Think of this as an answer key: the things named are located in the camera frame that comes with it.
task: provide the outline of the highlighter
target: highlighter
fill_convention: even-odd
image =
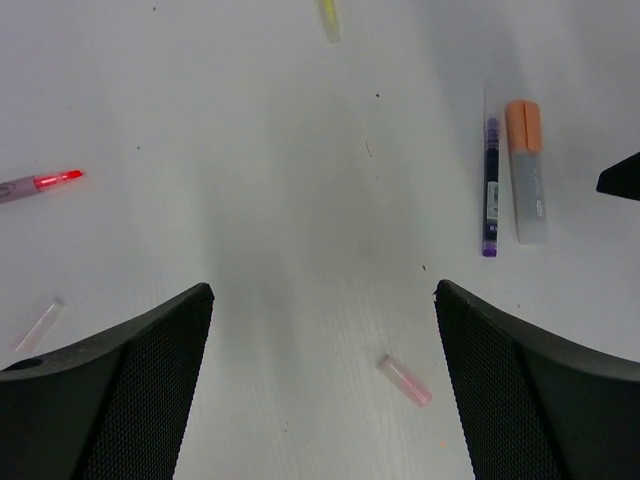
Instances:
[[[516,232],[523,245],[547,241],[547,205],[542,187],[540,107],[516,100],[506,107]]]

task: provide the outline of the pink cap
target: pink cap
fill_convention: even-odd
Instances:
[[[419,407],[424,407],[431,401],[429,389],[391,355],[384,357],[380,363],[380,370]]]

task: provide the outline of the yellow object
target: yellow object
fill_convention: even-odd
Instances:
[[[322,23],[324,24],[327,38],[331,43],[340,41],[340,25],[338,24],[338,13],[333,0],[318,0],[322,11]]]

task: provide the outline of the pen cap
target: pen cap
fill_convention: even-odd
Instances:
[[[540,107],[528,100],[516,100],[507,105],[507,136],[509,151],[540,153],[542,132],[540,127]]]

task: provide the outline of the white label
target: white label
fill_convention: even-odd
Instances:
[[[498,221],[498,182],[487,182],[487,220]]]

